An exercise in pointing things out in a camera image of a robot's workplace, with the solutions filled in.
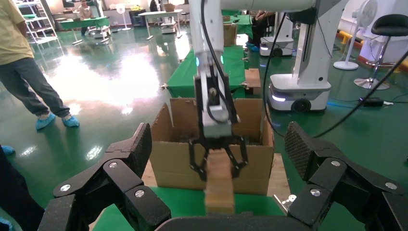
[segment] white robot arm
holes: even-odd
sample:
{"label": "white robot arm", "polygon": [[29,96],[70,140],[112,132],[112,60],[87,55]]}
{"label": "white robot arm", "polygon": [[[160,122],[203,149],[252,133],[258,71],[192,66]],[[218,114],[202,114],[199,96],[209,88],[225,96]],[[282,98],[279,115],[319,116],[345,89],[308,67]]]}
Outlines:
{"label": "white robot arm", "polygon": [[[224,84],[228,82],[228,77],[223,78],[224,33],[221,9],[293,12],[310,8],[314,3],[315,0],[190,0],[190,27],[194,53],[197,57],[195,93],[200,136],[203,138],[231,136],[232,124],[239,121],[228,84]],[[203,30],[203,22],[208,38]],[[213,52],[208,46],[207,39],[211,42]]]}

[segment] green cloth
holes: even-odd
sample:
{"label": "green cloth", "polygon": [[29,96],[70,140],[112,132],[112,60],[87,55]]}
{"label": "green cloth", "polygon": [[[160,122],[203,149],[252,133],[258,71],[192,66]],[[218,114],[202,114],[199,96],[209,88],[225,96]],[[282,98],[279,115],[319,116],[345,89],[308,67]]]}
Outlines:
{"label": "green cloth", "polygon": [[[245,81],[242,46],[224,48],[224,71],[229,76],[229,89],[234,98],[245,98],[245,90],[240,85]],[[197,74],[196,58],[191,50],[170,77],[167,85],[173,98],[194,98],[193,77]]]}
{"label": "green cloth", "polygon": [[249,37],[253,38],[252,34],[252,21],[250,15],[238,15],[237,17],[231,16],[229,21],[225,21],[225,24],[234,22],[234,20],[239,21],[235,24],[238,25],[237,34],[247,34]]}
{"label": "green cloth", "polygon": [[63,21],[60,22],[63,29],[68,30],[77,27],[88,27],[88,26],[109,26],[109,20],[106,17],[99,18],[86,18],[83,21]]}
{"label": "green cloth", "polygon": [[[154,193],[170,208],[171,217],[205,216],[204,193],[198,190],[154,188]],[[283,216],[272,197],[235,195],[235,211],[240,214],[252,211],[255,216]],[[93,231],[133,231],[115,205],[107,207]]]}
{"label": "green cloth", "polygon": [[241,15],[242,12],[241,11],[221,10],[221,14],[222,16],[228,16],[228,15],[234,15],[234,14]]}

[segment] green floor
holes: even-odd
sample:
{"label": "green floor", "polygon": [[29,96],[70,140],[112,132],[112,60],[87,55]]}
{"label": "green floor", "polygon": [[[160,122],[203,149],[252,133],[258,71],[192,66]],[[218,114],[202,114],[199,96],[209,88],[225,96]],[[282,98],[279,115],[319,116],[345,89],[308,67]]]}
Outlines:
{"label": "green floor", "polygon": [[[17,153],[9,157],[26,177],[29,189],[39,204],[45,207],[52,198],[53,188],[67,178],[95,164],[110,143],[129,138],[139,123],[152,123],[161,105],[170,94],[159,86],[168,81],[191,48],[191,35],[175,39],[152,30],[155,38],[146,41],[144,28],[113,34],[109,45],[85,42],[72,46],[72,32],[59,33],[54,41],[33,45],[35,58],[59,92],[64,102],[77,114],[80,128],[67,129],[60,119],[43,131],[36,132],[36,118],[0,85],[0,142],[13,146]],[[335,51],[337,61],[342,51]],[[250,68],[262,67],[266,60],[249,53]],[[290,73],[294,59],[275,59],[270,73]],[[368,77],[371,71],[330,68],[331,98],[354,100],[367,93],[353,84],[357,77]],[[376,95],[392,99],[408,93],[407,75],[395,74],[389,90]],[[272,120],[284,132],[290,121],[297,121],[308,133],[325,130],[343,117],[353,103],[330,100],[326,112],[320,114],[273,113]],[[382,109],[358,110],[349,120],[324,139],[334,142],[351,160],[391,179],[408,189],[406,122],[408,106],[392,105]],[[281,138],[276,138],[276,152],[284,154]],[[293,165],[283,155],[292,193],[298,193],[304,183]],[[340,205],[334,205],[323,223],[324,230],[359,230],[362,225]]]}

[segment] electric fan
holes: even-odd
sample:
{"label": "electric fan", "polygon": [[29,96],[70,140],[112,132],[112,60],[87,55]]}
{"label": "electric fan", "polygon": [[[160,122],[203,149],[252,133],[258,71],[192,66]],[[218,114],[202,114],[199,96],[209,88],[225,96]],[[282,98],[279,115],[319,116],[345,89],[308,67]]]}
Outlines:
{"label": "electric fan", "polygon": [[374,21],[375,15],[377,14],[377,7],[378,4],[376,0],[366,0],[361,5],[360,9],[353,12],[352,17],[357,19],[357,26],[354,30],[350,47],[348,48],[347,57],[345,61],[335,62],[334,67],[342,70],[355,70],[358,68],[358,64],[349,62],[351,51],[353,50],[353,45],[356,41],[357,32],[368,27]]}
{"label": "electric fan", "polygon": [[122,30],[130,30],[131,28],[128,28],[126,25],[126,20],[125,20],[125,5],[124,4],[116,4],[116,11],[123,16],[123,23],[125,24],[125,28]]}

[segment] stool seat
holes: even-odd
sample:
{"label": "stool seat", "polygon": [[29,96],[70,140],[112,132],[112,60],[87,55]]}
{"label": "stool seat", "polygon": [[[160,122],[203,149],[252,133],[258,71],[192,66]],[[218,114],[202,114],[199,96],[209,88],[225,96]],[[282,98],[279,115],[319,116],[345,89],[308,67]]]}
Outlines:
{"label": "stool seat", "polygon": [[382,16],[372,25],[371,33],[389,37],[408,36],[408,16],[402,14]]}

